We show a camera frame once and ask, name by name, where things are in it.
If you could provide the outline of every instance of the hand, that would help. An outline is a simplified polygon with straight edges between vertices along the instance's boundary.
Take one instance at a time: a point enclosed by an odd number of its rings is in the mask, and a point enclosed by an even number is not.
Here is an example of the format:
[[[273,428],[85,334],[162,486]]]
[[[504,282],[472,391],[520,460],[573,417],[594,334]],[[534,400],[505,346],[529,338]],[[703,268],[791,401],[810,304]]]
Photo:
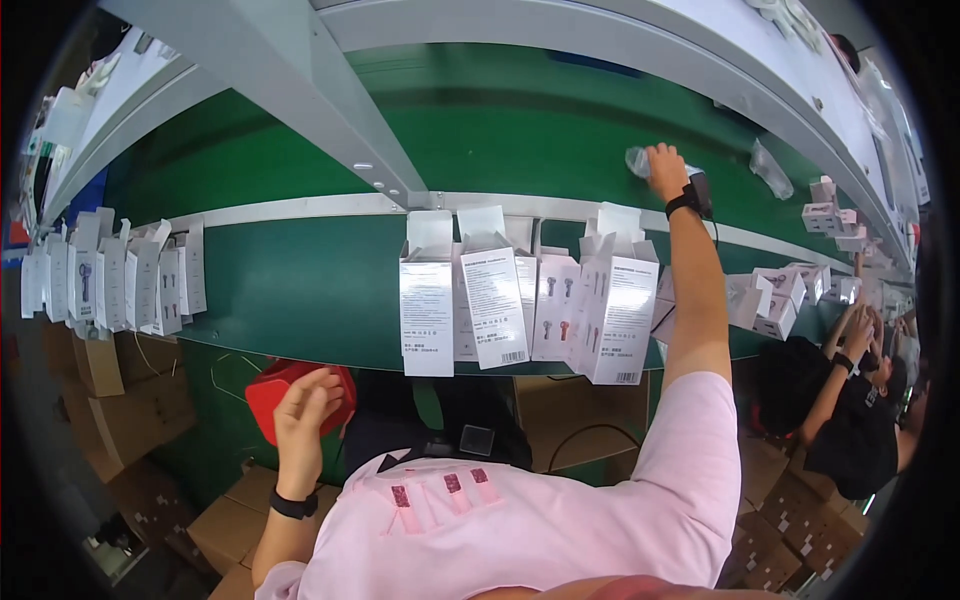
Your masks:
[[[841,352],[854,364],[860,362],[864,352],[874,340],[874,320],[867,312],[866,306],[857,308],[851,319],[850,332],[847,342]]]
[[[650,177],[647,178],[650,187],[665,203],[680,198],[690,178],[686,175],[684,158],[677,154],[676,146],[667,148],[663,142],[657,148],[649,146],[647,158],[650,160]]]
[[[294,381],[274,410],[280,473],[276,492],[301,501],[313,493],[324,469],[320,426],[340,408],[340,375],[317,369]]]

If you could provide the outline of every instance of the plastic bag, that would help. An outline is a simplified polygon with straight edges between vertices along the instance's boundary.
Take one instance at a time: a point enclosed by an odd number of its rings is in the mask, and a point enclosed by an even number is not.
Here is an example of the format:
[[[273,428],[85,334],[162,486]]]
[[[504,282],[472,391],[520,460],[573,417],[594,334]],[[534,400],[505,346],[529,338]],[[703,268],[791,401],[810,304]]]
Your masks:
[[[793,183],[759,139],[754,141],[754,151],[750,156],[750,170],[770,186],[770,190],[777,198],[786,200],[793,196]]]
[[[626,154],[627,168],[630,169],[631,173],[641,178],[642,180],[650,177],[650,160],[647,158],[647,151],[645,148],[640,148],[639,146],[634,146],[633,148],[627,149]],[[684,163],[686,168],[686,176],[690,177],[695,173],[703,173],[704,170],[691,167],[690,165]]]

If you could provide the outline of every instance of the black cable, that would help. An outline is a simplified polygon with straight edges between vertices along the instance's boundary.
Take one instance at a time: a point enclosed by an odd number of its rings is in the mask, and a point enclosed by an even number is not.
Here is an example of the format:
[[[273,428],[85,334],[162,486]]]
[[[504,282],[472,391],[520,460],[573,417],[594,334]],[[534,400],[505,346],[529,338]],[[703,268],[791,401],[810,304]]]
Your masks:
[[[589,431],[590,429],[600,429],[602,427],[606,427],[608,429],[616,429],[617,431],[622,433],[628,440],[630,440],[636,446],[637,449],[640,448],[640,442],[638,442],[636,438],[630,434],[630,432],[628,432],[626,429],[622,427],[618,427],[610,423],[595,423],[594,425],[587,425],[586,427],[581,427],[580,429],[577,429],[570,435],[566,436],[564,440],[557,445],[557,449],[553,451],[553,456],[550,457],[550,463],[547,465],[546,472],[549,473],[553,471],[553,463],[554,461],[557,460],[557,455],[560,453],[560,449],[563,448],[567,442],[579,436],[585,431]]]

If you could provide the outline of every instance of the stacked cardboard boxes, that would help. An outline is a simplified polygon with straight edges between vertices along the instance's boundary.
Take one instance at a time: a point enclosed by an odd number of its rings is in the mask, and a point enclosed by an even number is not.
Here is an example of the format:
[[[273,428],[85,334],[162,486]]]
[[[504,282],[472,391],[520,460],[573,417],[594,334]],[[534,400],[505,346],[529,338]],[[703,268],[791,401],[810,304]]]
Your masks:
[[[253,557],[267,525],[270,492],[275,486],[276,471],[250,466],[240,481],[186,528],[203,556],[224,576],[211,599],[253,598]],[[332,486],[317,491],[319,522],[333,508],[340,492],[340,488]]]
[[[802,447],[741,440],[740,456],[744,499],[718,587],[776,592],[814,573],[828,579],[859,545],[868,519],[829,478],[803,469]]]

